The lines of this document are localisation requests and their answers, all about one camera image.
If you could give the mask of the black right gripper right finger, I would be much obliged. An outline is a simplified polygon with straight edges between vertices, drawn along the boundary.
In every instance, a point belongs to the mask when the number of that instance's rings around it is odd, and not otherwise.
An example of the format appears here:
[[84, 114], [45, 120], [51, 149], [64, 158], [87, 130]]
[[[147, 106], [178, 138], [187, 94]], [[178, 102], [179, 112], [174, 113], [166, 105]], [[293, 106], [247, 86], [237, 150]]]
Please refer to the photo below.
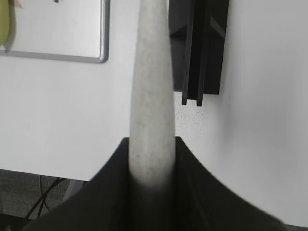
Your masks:
[[285, 231], [287, 226], [216, 179], [175, 138], [176, 231]]

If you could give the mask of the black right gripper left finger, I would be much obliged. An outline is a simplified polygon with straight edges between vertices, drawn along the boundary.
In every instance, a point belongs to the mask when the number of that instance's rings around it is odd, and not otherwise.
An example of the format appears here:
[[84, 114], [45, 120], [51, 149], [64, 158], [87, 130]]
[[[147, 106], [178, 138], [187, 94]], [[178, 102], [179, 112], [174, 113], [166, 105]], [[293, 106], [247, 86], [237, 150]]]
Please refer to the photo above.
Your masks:
[[123, 138], [101, 170], [53, 211], [25, 226], [26, 231], [129, 231], [129, 139]]

